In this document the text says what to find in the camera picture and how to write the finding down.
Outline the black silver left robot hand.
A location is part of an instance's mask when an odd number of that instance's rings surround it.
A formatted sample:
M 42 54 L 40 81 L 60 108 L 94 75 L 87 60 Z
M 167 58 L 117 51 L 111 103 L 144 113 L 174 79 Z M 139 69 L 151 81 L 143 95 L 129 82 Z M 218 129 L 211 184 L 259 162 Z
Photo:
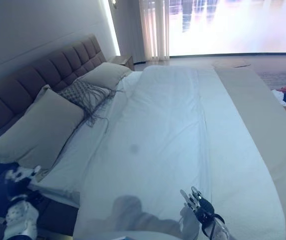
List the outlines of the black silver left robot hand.
M 26 200 L 31 192 L 28 186 L 40 170 L 40 165 L 37 165 L 35 168 L 19 166 L 8 170 L 5 175 L 8 200 L 11 202 L 17 199 Z

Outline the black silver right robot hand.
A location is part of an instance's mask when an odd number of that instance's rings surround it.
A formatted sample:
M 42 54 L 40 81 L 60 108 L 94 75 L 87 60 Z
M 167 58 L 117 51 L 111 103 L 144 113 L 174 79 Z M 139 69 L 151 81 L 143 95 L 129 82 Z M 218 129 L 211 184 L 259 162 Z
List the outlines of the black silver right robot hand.
M 211 223 L 214 219 L 214 207 L 203 197 L 201 191 L 196 187 L 191 187 L 191 194 L 187 194 L 184 190 L 180 190 L 186 205 L 192 210 L 197 220 L 201 224 Z

